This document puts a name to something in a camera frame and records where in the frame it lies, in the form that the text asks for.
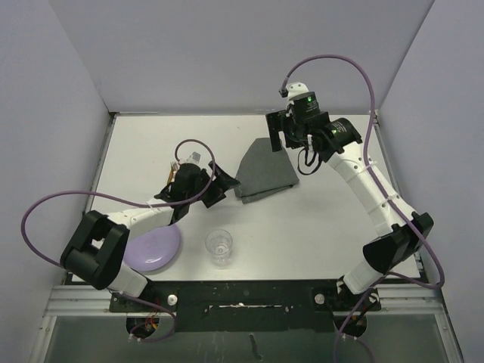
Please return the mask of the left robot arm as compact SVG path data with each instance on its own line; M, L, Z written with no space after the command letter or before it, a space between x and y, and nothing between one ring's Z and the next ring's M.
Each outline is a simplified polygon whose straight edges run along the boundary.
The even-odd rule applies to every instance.
M212 175L194 163L181 164L174 179L142 208L108 214L89 211L61 254L60 265L97 290L126 294L134 309L148 309L154 292L143 274L124 263L126 247L143 234L175 224L192 203L201 201L210 208L240 185L215 163L209 167Z

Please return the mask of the grey cloth napkin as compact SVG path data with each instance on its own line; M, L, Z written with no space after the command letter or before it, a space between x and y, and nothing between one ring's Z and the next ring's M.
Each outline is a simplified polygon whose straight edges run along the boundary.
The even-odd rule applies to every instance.
M242 204L255 203L299 183L287 152L273 152L269 138L257 138L250 145L235 178L240 184L234 193Z

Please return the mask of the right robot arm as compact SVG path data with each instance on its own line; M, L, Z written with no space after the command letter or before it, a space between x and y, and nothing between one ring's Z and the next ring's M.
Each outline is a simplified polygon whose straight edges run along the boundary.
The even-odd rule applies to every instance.
M273 151L282 147L313 152L319 163L337 172L359 199L377 232L362 248L363 260L346 273L336 291L337 302L355 308L364 292L421 246L433 227L428 213L418 214L384 178L376 163L364 158L361 135L345 118L330 120L314 92L284 92L287 107L266 115Z

